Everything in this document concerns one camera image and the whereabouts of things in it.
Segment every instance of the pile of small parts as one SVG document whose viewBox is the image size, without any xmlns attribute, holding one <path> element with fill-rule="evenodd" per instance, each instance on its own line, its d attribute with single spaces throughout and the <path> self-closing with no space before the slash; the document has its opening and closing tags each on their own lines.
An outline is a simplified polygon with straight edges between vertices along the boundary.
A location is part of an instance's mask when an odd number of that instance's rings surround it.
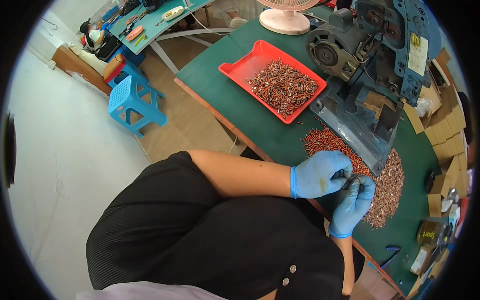
<svg viewBox="0 0 480 300">
<path fill-rule="evenodd" d="M 315 94 L 315 80 L 278 60 L 271 60 L 266 69 L 245 79 L 252 92 L 285 119 Z"/>
<path fill-rule="evenodd" d="M 382 173 L 373 178 L 376 187 L 375 196 L 370 210 L 362 219 L 364 222 L 369 222 L 372 229 L 383 227 L 386 218 L 393 217 L 398 207 L 398 199 L 402 195 L 404 178 L 402 160 L 392 148 Z"/>
<path fill-rule="evenodd" d="M 380 176 L 374 178 L 362 159 L 333 131 L 322 123 L 324 129 L 311 129 L 302 141 L 309 156 L 323 150 L 340 150 L 352 162 L 353 173 L 371 177 L 375 182 L 375 195 L 372 205 L 362 221 L 370 223 L 372 229 L 383 227 L 387 217 L 392 217 L 398 207 L 398 199 L 402 195 L 403 179 L 400 156 L 392 148 L 388 155 L 385 167 Z"/>
</svg>

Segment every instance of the white label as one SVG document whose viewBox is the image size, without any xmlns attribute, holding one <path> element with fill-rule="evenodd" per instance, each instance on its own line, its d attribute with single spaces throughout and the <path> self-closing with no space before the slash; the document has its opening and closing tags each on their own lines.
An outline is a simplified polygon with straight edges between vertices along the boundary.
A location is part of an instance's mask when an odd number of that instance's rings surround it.
<svg viewBox="0 0 480 300">
<path fill-rule="evenodd" d="M 420 76 L 425 74 L 427 65 L 428 40 L 410 32 L 410 51 L 408 52 L 408 68 Z"/>
<path fill-rule="evenodd" d="M 423 266 L 423 262 L 427 258 L 427 251 L 425 249 L 420 249 L 419 254 L 417 255 L 417 258 L 413 262 L 413 265 L 411 267 L 412 271 L 417 272 L 421 266 Z"/>
</svg>

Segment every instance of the blue machine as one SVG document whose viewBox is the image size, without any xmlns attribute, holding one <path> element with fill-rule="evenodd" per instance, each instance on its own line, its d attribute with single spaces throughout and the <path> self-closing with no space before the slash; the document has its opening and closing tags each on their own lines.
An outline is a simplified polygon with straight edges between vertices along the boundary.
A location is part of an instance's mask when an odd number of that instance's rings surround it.
<svg viewBox="0 0 480 300">
<path fill-rule="evenodd" d="M 440 28 L 419 0 L 359 0 L 357 18 L 341 9 L 310 31 L 306 48 L 330 77 L 310 104 L 337 135 L 381 174 L 403 102 L 430 87 L 427 63 L 440 52 Z"/>
</svg>

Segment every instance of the blue latex glove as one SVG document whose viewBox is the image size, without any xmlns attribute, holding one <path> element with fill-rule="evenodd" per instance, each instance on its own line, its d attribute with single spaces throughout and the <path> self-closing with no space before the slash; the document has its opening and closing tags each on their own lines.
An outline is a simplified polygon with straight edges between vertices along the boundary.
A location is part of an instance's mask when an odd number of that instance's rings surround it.
<svg viewBox="0 0 480 300">
<path fill-rule="evenodd" d="M 290 171 L 292 198 L 317 198 L 342 188 L 352 174 L 350 158 L 340 151 L 319 151 Z"/>
<path fill-rule="evenodd" d="M 357 175 L 357 178 L 350 184 L 342 203 L 333 212 L 328 232 L 339 239 L 349 237 L 355 226 L 370 209 L 374 194 L 375 183 L 370 177 Z"/>
</svg>

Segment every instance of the wooden table edge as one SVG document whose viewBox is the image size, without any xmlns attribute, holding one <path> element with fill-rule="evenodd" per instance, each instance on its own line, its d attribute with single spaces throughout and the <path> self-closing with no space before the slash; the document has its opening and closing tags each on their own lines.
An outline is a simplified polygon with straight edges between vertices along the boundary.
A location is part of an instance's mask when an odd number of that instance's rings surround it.
<svg viewBox="0 0 480 300">
<path fill-rule="evenodd" d="M 200 97 L 196 92 L 194 92 L 191 88 L 189 88 L 185 83 L 182 82 L 178 77 L 175 77 L 173 80 L 176 84 L 178 84 L 185 92 L 187 92 L 190 96 L 192 96 L 195 100 L 197 100 L 203 107 L 208 109 L 215 118 L 217 118 L 220 122 L 222 122 L 230 131 L 232 131 L 242 142 L 244 142 L 250 149 L 252 149 L 258 156 L 260 156 L 265 161 L 274 162 L 272 158 L 270 158 L 262 149 L 260 149 L 255 143 L 253 143 L 245 134 L 243 134 L 235 125 L 233 125 L 227 118 L 222 116 L 213 106 L 211 106 L 208 102 L 206 102 L 202 97 Z M 327 212 L 323 209 L 323 207 L 315 200 L 315 199 L 308 199 L 308 201 L 317 209 L 328 221 L 331 220 L 331 216 L 327 214 Z M 394 287 L 394 289 L 406 299 L 404 293 L 400 290 L 400 288 L 395 284 L 393 279 L 383 270 L 380 268 L 380 265 L 368 254 L 368 252 L 360 246 L 360 244 L 355 240 L 352 239 L 353 246 L 357 248 L 360 253 L 365 256 L 365 258 L 377 269 L 377 271 L 385 277 L 385 279 Z"/>
</svg>

